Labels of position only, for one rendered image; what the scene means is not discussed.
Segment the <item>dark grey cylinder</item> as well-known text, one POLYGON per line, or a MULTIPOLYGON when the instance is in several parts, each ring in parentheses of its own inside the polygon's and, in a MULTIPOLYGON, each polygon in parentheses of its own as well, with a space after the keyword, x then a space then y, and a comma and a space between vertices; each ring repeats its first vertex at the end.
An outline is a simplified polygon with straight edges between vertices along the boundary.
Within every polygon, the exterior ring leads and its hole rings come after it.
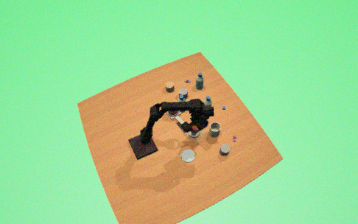
POLYGON ((188 90, 186 88, 181 88, 179 90, 179 97, 181 94, 183 95, 183 98, 186 99, 188 97, 188 90))
POLYGON ((220 155, 226 156, 230 150, 230 145, 228 144, 222 144, 220 148, 220 155))

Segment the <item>grey bottle with dark blue cap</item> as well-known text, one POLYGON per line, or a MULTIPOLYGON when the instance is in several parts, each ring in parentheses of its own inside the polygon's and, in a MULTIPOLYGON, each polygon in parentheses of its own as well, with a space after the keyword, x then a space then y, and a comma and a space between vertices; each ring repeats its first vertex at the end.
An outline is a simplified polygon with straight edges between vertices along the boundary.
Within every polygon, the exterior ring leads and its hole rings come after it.
POLYGON ((206 99, 204 100, 205 107, 211 107, 211 100, 210 96, 208 95, 206 99))
POLYGON ((198 73, 198 76, 196 78, 196 89, 203 89, 203 77, 201 72, 198 73))
POLYGON ((178 99, 178 102, 185 102, 186 100, 183 98, 183 95, 180 95, 180 98, 178 99))

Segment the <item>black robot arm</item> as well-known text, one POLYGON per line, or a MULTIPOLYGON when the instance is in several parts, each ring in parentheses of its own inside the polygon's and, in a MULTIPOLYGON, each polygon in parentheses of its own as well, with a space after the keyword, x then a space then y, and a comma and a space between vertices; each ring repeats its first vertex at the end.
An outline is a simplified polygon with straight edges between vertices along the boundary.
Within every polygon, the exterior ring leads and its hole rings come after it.
MULTIPOLYGON (((150 107, 150 117, 147 126, 140 130, 140 142, 142 145, 151 144, 153 136, 152 127, 167 111, 189 111, 194 119, 199 119, 201 114, 206 116, 214 116, 214 107, 205 107, 201 99, 191 99, 188 102, 162 102, 156 103, 150 107), (161 107, 161 110, 159 109, 161 107)), ((194 126, 201 131, 208 126, 208 120, 197 120, 194 126)))

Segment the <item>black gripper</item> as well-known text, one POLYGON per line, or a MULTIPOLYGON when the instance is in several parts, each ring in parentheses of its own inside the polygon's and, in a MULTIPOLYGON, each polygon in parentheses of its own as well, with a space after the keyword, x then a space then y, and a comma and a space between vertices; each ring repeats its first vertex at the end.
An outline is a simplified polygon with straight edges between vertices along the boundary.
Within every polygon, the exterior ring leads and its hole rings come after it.
POLYGON ((193 117, 192 117, 192 115, 190 114, 190 116, 191 116, 191 123, 188 123, 188 122, 184 122, 182 125, 181 125, 181 127, 188 133, 189 131, 192 131, 193 130, 193 128, 192 128, 192 126, 194 126, 194 123, 197 121, 197 120, 200 120, 201 118, 203 118, 203 120, 208 120, 209 119, 209 116, 206 116, 206 117, 204 117, 204 115, 202 115, 201 114, 201 117, 199 118, 199 119, 194 119, 193 117))

